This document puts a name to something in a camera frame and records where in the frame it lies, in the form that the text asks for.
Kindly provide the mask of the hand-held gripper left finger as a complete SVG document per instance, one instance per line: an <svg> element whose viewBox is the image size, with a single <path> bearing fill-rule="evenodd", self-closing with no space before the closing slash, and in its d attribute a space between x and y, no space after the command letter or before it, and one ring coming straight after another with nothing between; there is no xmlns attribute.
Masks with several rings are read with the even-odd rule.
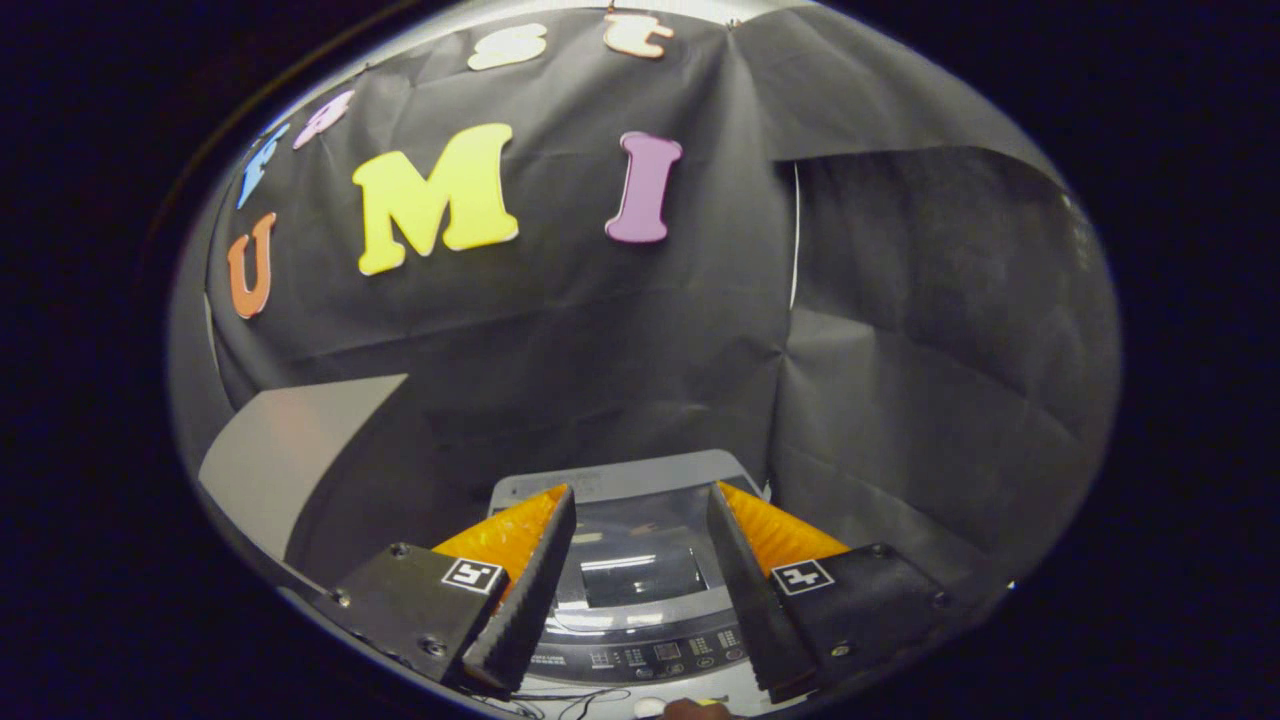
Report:
<svg viewBox="0 0 1280 720"><path fill-rule="evenodd" d="M544 632L576 523L573 491L554 486L430 550L389 546L317 610L430 682L507 698Z"/></svg>

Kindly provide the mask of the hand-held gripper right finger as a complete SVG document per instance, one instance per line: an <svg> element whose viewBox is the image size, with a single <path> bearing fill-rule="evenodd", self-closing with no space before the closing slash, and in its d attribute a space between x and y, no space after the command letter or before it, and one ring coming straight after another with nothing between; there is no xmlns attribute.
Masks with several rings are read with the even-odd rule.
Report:
<svg viewBox="0 0 1280 720"><path fill-rule="evenodd" d="M951 594L893 546L852 548L724 482L707 529L758 687L777 705L887 674L941 637Z"/></svg>

